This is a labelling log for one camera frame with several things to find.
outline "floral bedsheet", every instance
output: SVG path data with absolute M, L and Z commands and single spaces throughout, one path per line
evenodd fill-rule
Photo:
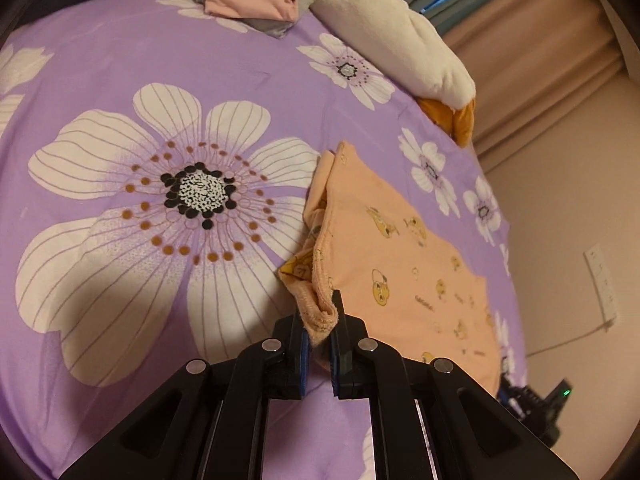
M 311 14 L 283 40 L 190 0 L 94 0 L 0 52 L 0 424 L 56 478 L 194 357 L 265 338 L 274 270 L 340 140 L 488 282 L 525 380 L 508 225 L 475 160 Z M 274 402 L 265 479 L 373 478 L 366 402 L 313 368 Z

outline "white flower print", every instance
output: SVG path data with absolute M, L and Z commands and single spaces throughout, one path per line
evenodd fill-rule
M 21 48 L 14 54 L 14 46 L 0 51 L 0 137 L 24 98 L 23 94 L 9 94 L 16 86 L 31 81 L 53 56 L 43 54 L 43 48 Z
M 513 374 L 516 371 L 516 359 L 513 347 L 509 343 L 509 325 L 507 321 L 500 317 L 500 313 L 495 313 L 495 336 L 498 339 L 502 350 L 502 373 L 507 375 L 508 380 L 513 384 Z
M 210 16 L 204 12 L 204 8 L 201 4 L 197 4 L 193 0 L 156 0 L 159 4 L 179 7 L 178 14 L 186 16 L 187 18 L 199 18 L 201 20 L 216 20 L 219 25 L 230 28 L 236 32 L 248 32 L 251 27 L 245 25 L 238 20 L 230 20 L 228 18 L 217 18 Z
M 305 234 L 305 200 L 279 187 L 306 189 L 318 160 L 293 137 L 252 150 L 271 117 L 248 101 L 216 106 L 204 124 L 200 102 L 175 86 L 149 84 L 133 104 L 148 128 L 89 110 L 29 161 L 53 193 L 111 197 L 98 218 L 38 234 L 15 283 L 24 322 L 60 331 L 66 367 L 98 386 L 140 365 L 179 289 L 210 362 L 271 333 L 292 303 L 265 249 L 286 259 Z
M 460 209 L 456 200 L 456 192 L 453 185 L 446 177 L 442 176 L 442 170 L 446 158 L 438 152 L 434 142 L 425 142 L 422 147 L 415 140 L 414 134 L 407 128 L 402 129 L 402 135 L 398 136 L 400 150 L 416 166 L 411 168 L 411 176 L 415 183 L 427 193 L 434 192 L 440 211 L 449 216 L 449 211 L 460 218 Z
M 324 48 L 319 45 L 298 47 L 302 54 L 313 60 L 309 62 L 313 69 L 338 86 L 348 87 L 369 110 L 375 109 L 372 99 L 380 104 L 391 99 L 396 88 L 369 61 L 326 32 L 320 34 L 320 42 Z
M 500 244 L 500 252 L 502 253 L 502 262 L 504 263 L 504 272 L 507 273 L 507 276 L 511 276 L 511 272 L 509 271 L 509 248 L 506 244 Z
M 371 428 L 367 430 L 362 443 L 362 461 L 364 462 L 364 473 L 359 480 L 376 480 L 376 461 L 373 456 L 373 432 Z
M 466 207 L 476 216 L 478 232 L 485 242 L 495 245 L 491 233 L 498 230 L 502 217 L 498 211 L 498 203 L 489 183 L 482 177 L 476 178 L 476 191 L 465 191 L 462 198 Z

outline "silver rivet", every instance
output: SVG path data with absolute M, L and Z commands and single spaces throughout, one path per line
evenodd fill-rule
M 193 375 L 201 374 L 206 369 L 207 364 L 202 359 L 194 359 L 187 363 L 187 371 Z
M 433 363 L 433 367 L 443 374 L 449 374 L 453 371 L 453 363 L 448 359 L 436 359 Z
M 262 342 L 262 349 L 266 350 L 267 352 L 277 352 L 278 350 L 280 350 L 281 346 L 282 343 L 279 339 L 265 339 Z
M 376 348 L 378 348 L 378 342 L 375 339 L 366 337 L 358 341 L 358 347 L 360 348 L 360 350 L 373 352 Z

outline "cartoon print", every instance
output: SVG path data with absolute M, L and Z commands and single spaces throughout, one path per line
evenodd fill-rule
M 458 339 L 467 339 L 469 337 L 466 325 L 462 320 L 458 321 L 458 326 L 453 330 L 453 332 L 456 334 Z
M 417 301 L 418 303 L 420 303 L 422 306 L 425 306 L 426 308 L 428 308 L 429 310 L 433 311 L 433 305 L 431 303 L 429 303 L 428 301 L 423 300 L 420 296 L 418 296 L 416 294 L 415 296 L 415 301 Z
M 280 267 L 280 272 L 310 282 L 314 266 L 313 254 L 312 248 L 302 254 L 295 254 Z
M 396 226 L 391 222 L 387 222 L 385 219 L 383 219 L 380 211 L 378 211 L 375 207 L 367 207 L 367 213 L 369 213 L 369 216 L 373 218 L 378 231 L 380 231 L 380 234 L 382 234 L 383 237 L 391 238 L 391 235 L 393 233 L 396 233 L 397 235 L 400 234 Z
M 386 276 L 377 269 L 371 271 L 373 280 L 373 298 L 379 306 L 385 306 L 386 300 L 389 299 L 389 286 L 386 282 Z
M 427 228 L 422 220 L 417 216 L 412 216 L 409 219 L 404 219 L 404 225 L 406 225 L 409 231 L 417 238 L 418 245 L 424 247 L 427 239 Z
M 438 280 L 436 282 L 436 292 L 438 293 L 438 298 L 442 301 L 446 301 L 445 294 L 447 293 L 447 285 L 445 285 L 443 280 Z

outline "beige wall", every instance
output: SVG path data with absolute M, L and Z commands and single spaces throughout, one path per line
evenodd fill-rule
M 619 322 L 528 359 L 540 394 L 573 384 L 554 450 L 581 480 L 600 480 L 640 416 L 640 87 L 617 76 L 488 179 L 511 223 L 527 352 L 602 323 L 583 253 L 604 252 Z

